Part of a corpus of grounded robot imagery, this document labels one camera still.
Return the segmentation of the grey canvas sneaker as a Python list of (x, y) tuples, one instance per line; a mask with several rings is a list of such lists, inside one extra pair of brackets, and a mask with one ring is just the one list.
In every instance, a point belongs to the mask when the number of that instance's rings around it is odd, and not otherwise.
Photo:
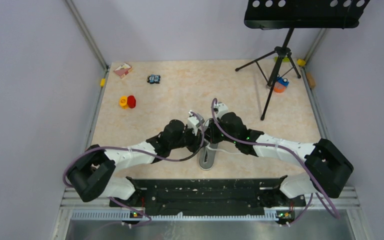
[(208, 143), (199, 151), (198, 165), (202, 170), (208, 171), (213, 167), (217, 150), (217, 143)]

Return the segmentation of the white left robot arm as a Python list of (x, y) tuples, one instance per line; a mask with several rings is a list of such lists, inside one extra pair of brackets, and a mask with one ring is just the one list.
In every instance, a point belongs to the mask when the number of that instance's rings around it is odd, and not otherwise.
[(204, 146), (205, 120), (190, 116), (187, 123), (171, 120), (162, 132), (141, 143), (127, 147), (90, 146), (66, 168), (64, 183), (73, 187), (85, 203), (97, 198), (115, 197), (127, 206), (140, 202), (140, 193), (128, 177), (115, 177), (114, 173), (137, 165), (171, 161), (172, 150), (186, 148), (194, 157)]

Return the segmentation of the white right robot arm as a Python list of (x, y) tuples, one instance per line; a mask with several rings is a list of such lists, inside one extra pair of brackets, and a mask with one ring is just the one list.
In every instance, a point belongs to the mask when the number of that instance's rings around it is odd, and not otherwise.
[(287, 206), (293, 198), (310, 193), (336, 199), (340, 196), (354, 166), (328, 139), (315, 143), (295, 142), (247, 128), (234, 112), (213, 112), (212, 138), (228, 141), (245, 155), (274, 158), (297, 165), (304, 173), (288, 175), (273, 192), (279, 206)]

